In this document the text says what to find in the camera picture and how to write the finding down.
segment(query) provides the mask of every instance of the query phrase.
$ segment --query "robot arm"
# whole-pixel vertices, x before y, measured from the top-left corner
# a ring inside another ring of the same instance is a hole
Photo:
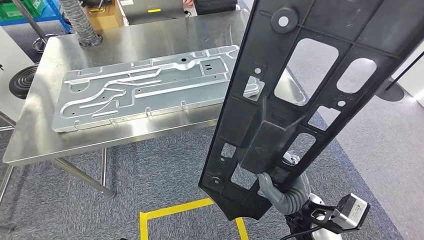
[[[291,161],[290,154],[284,155]],[[279,191],[266,172],[257,175],[259,186],[265,197],[283,215],[290,227],[291,235],[282,240],[297,237],[297,240],[341,240],[341,233],[361,228],[370,205],[354,194],[344,196],[337,206],[324,205],[323,200],[311,193],[308,177],[302,173],[291,188]]]

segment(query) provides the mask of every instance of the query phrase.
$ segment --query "yellow floor marking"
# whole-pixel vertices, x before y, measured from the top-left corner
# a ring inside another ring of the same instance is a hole
[[[237,224],[238,233],[240,234],[241,240],[249,240],[248,231],[246,231],[245,222],[242,217],[235,219],[235,224]]]
[[[210,198],[204,198],[197,201],[187,202],[180,205],[170,206],[149,212],[140,212],[140,239],[149,240],[148,224],[147,221],[150,219],[156,219],[167,215],[177,214],[201,207],[209,206],[214,204]],[[248,232],[246,231],[245,223],[243,218],[239,217],[235,219],[237,224],[238,232],[241,240],[249,240]]]
[[[149,220],[149,219],[160,218],[166,215],[177,214],[177,213],[185,212],[188,210],[205,207],[212,204],[214,204],[214,202],[210,198],[204,198],[197,201],[187,202],[181,205],[170,206],[170,207],[162,208],[159,210],[150,211],[150,212],[147,212],[146,215],[147,215],[147,219]]]
[[[147,230],[147,216],[143,212],[140,212],[140,239],[149,239],[149,232]]]

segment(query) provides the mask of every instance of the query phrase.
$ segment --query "embossed aluminum panel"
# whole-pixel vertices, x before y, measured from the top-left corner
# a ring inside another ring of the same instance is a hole
[[[239,52],[236,45],[69,71],[52,129],[71,132],[222,103]],[[245,95],[259,93],[257,79]]]

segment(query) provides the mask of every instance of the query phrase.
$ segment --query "rectangular cutout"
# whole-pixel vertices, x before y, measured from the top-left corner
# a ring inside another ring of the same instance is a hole
[[[337,81],[337,88],[347,94],[354,94],[367,82],[377,69],[377,64],[368,58],[355,59]]]
[[[246,87],[244,88],[243,97],[257,102],[264,86],[265,82],[254,76],[249,76]]]
[[[257,177],[254,173],[243,169],[239,164],[235,168],[231,176],[231,182],[237,184],[244,189],[251,189]]]
[[[339,116],[340,111],[336,110],[334,108],[328,108],[326,106],[319,106],[316,112],[312,115],[312,117],[309,119],[307,124],[314,126],[317,129],[321,129],[323,131],[326,131],[328,127],[334,122],[334,120]],[[324,119],[324,124],[317,124],[322,123],[320,120],[320,116]]]
[[[299,133],[296,139],[291,143],[291,146],[288,148],[287,152],[290,153],[292,157],[298,156],[300,160],[304,155],[309,151],[309,149],[314,145],[316,139],[309,133]]]
[[[230,159],[234,156],[236,149],[237,148],[235,146],[228,144],[228,143],[225,143],[224,147],[222,148],[222,151],[221,151],[221,156],[224,157],[224,158]]]
[[[338,56],[339,51],[333,46],[310,38],[300,40],[287,64],[299,86],[296,88],[289,86],[284,71],[274,89],[274,95],[289,103],[304,106],[315,93]],[[287,89],[293,89],[293,92],[287,93]],[[298,89],[306,92],[308,97],[305,101],[299,102],[296,100],[299,98],[294,97],[299,94]]]

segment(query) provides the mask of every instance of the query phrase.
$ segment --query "black plastic bracket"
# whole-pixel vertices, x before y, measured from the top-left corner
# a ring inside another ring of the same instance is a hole
[[[287,190],[422,41],[423,23],[422,0],[256,0],[199,187],[228,219],[261,218],[271,203],[258,194],[257,180],[250,189],[231,182],[237,165],[267,172],[279,190]],[[303,39],[336,48],[338,57],[309,101],[298,106],[276,97],[274,89]],[[339,90],[338,80],[359,58],[374,61],[374,73],[357,92]],[[264,83],[257,101],[243,97],[250,76]],[[320,106],[340,111],[327,130],[308,124]],[[284,164],[283,154],[300,133],[312,135],[314,144],[298,164]],[[225,143],[236,147],[232,157],[221,156]]]

